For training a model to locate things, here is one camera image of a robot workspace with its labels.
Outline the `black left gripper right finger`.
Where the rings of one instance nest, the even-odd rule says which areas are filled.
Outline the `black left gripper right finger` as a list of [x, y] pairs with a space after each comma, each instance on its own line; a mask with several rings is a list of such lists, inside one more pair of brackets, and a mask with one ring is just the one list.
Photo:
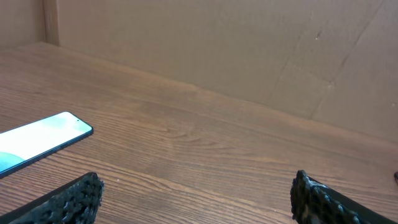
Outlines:
[[304, 170], [293, 179], [290, 201], [292, 219], [299, 224], [397, 224], [311, 178]]

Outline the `Samsung Galaxy smartphone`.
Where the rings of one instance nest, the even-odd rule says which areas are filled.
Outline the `Samsung Galaxy smartphone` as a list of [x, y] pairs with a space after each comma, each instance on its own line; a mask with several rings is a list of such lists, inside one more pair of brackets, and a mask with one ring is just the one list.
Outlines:
[[19, 171], [94, 133], [69, 111], [1, 133], [1, 177]]

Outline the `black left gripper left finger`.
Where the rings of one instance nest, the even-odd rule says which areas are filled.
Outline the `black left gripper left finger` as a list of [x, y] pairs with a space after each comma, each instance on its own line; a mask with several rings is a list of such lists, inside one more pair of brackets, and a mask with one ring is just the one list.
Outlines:
[[1, 216], [1, 224], [92, 224], [101, 206], [104, 182], [85, 175]]

